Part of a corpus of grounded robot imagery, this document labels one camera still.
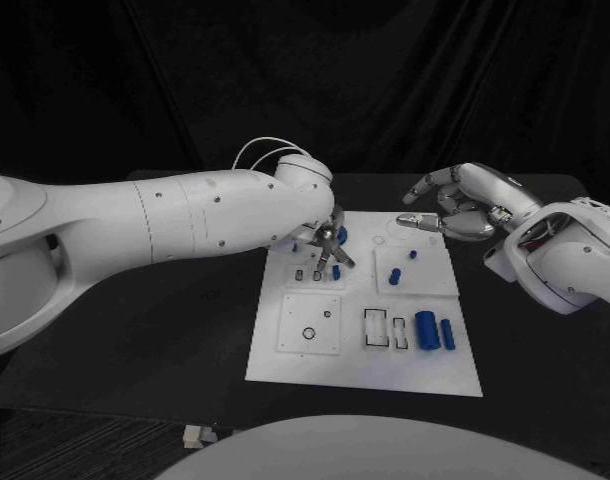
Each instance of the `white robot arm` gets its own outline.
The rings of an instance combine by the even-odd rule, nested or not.
[[[299,154],[282,158],[274,177],[228,170],[52,186],[0,176],[0,353],[124,270],[296,241],[321,245],[341,227],[332,179]],[[345,255],[339,245],[329,253],[321,246],[326,258]]]
[[[468,241],[491,238],[504,227],[509,236],[485,255],[502,278],[518,280],[535,300],[563,314],[597,298],[610,302],[609,208],[589,199],[544,206],[517,180],[479,163],[427,175],[406,195],[406,204],[434,185],[443,185],[439,203],[449,215],[408,213],[398,217],[400,225]]]

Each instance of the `black backdrop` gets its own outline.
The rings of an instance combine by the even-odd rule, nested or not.
[[[0,2],[0,172],[221,169],[274,135],[334,171],[483,161],[610,201],[610,0],[374,3]]]

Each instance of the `table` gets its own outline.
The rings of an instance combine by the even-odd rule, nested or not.
[[[515,177],[545,202],[586,194],[570,176]],[[403,211],[419,179],[336,175],[336,200],[346,210]],[[434,197],[414,207],[436,211]],[[247,382],[261,249],[101,282],[16,352],[0,407],[240,429],[310,415],[390,416],[610,463],[610,305],[551,312],[483,266],[494,243],[447,239],[485,398]]]

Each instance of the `white board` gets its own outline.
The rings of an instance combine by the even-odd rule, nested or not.
[[[452,293],[450,288],[456,287],[456,280],[442,235],[397,228],[395,217],[400,212],[346,212],[345,215],[349,235],[344,248],[358,266],[352,270],[341,266],[339,281],[334,280],[331,274],[325,275],[321,282],[309,282],[309,279],[299,282],[290,278],[299,270],[297,265],[308,273],[315,271],[319,248],[300,245],[297,252],[269,252],[247,380],[482,397],[460,297],[447,294]],[[388,247],[403,247],[408,256],[394,253]],[[430,262],[426,264],[432,264],[432,268],[419,268],[420,262],[410,263],[417,260],[410,258],[413,249],[419,251],[419,258],[423,252],[424,261]],[[383,282],[388,283],[388,272],[378,272],[378,268],[388,270],[388,267],[378,267],[378,251],[393,252],[390,262],[398,263],[398,268],[407,270],[406,278],[401,275],[400,285],[404,285],[404,280],[416,279],[426,285],[423,288],[427,291],[410,287],[408,282],[410,291],[401,288],[387,293]],[[436,253],[436,258],[443,260],[427,260],[432,252]],[[449,285],[449,290],[446,286],[442,287],[442,295],[437,295],[436,290],[437,278],[442,279],[439,283],[446,281]],[[334,318],[335,310],[328,307],[323,311],[331,311],[332,317],[322,317],[322,302],[326,302],[322,297],[329,297],[331,302],[338,299],[338,319]],[[290,310],[284,309],[286,305],[300,307]],[[367,345],[368,309],[387,312],[385,332],[391,340],[388,347]],[[450,319],[456,350],[420,349],[416,313],[424,310],[434,312],[437,324],[442,319]],[[397,318],[406,320],[407,349],[398,348],[395,341],[401,324]],[[334,319],[334,322],[326,323],[325,320],[329,319]],[[319,328],[315,327],[316,347],[315,340],[308,340],[303,335],[303,329],[312,322],[325,322],[318,323]]]

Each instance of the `small blue part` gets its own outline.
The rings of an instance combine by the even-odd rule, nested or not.
[[[388,279],[388,283],[391,285],[398,285],[398,282],[401,281],[401,269],[394,268],[394,271],[391,273],[391,278]]]
[[[437,350],[442,348],[442,340],[439,339],[439,328],[434,312],[419,312],[416,314],[416,323],[420,348],[423,350]]]
[[[453,341],[452,321],[447,318],[442,320],[442,333],[445,335],[445,348],[447,350],[456,350],[456,342]]]
[[[348,241],[348,229],[345,227],[341,227],[341,230],[338,231],[338,243],[344,245],[346,241]]]

